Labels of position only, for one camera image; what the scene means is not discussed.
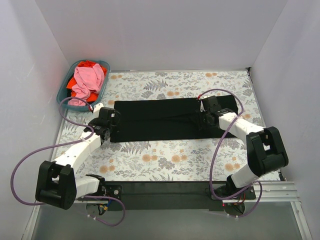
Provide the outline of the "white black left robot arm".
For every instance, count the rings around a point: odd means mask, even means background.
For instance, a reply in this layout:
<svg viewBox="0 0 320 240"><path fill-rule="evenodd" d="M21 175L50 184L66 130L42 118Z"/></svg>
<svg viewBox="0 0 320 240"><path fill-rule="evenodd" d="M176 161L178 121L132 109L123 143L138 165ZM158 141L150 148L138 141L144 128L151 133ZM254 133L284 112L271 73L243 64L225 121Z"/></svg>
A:
<svg viewBox="0 0 320 240"><path fill-rule="evenodd" d="M95 200L106 196L105 179L96 174L87 174L76 179L75 174L85 160L107 141L118 129L121 113L100 105L93 110L93 119L83 125L77 143L53 161L44 161L38 171L35 199L64 210L74 201L91 195Z"/></svg>

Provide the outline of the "black t shirt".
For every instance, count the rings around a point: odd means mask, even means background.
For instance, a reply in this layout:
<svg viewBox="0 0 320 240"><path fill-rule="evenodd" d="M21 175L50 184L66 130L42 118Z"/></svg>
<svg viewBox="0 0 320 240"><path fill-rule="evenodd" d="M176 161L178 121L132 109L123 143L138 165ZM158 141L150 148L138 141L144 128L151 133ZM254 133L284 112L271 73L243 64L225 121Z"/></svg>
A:
<svg viewBox="0 0 320 240"><path fill-rule="evenodd" d="M121 113L121 123L110 135L112 143L211 139L224 133L217 127L199 130L200 103L195 97L116 101L114 108Z"/></svg>

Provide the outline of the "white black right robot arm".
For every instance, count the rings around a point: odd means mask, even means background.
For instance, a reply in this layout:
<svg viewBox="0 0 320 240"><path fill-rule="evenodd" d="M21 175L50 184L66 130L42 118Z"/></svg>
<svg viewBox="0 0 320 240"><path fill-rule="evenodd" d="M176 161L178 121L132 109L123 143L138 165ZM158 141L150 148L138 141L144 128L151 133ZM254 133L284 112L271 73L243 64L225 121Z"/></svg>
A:
<svg viewBox="0 0 320 240"><path fill-rule="evenodd" d="M247 163L229 175L224 185L215 189L213 179L209 180L210 193L214 199L237 199L261 177L289 164L281 134L276 127L262 127L245 120L241 117L244 110L242 106L236 110L224 107L216 96L203 98L199 95L197 99L203 106L201 126L204 129L218 128L223 131L211 160L210 178L213 177L216 157L227 134L241 140L246 147Z"/></svg>

